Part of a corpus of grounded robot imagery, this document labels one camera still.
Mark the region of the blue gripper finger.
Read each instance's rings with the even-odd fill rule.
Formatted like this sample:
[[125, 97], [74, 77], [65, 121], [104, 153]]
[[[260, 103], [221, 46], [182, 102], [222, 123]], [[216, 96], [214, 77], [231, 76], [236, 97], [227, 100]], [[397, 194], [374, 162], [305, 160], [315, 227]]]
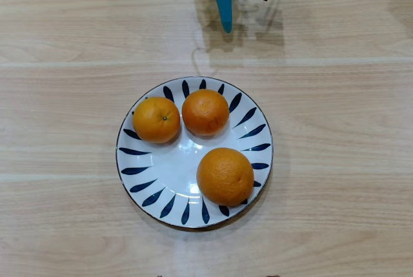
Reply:
[[216, 0], [223, 30], [232, 31], [232, 0]]

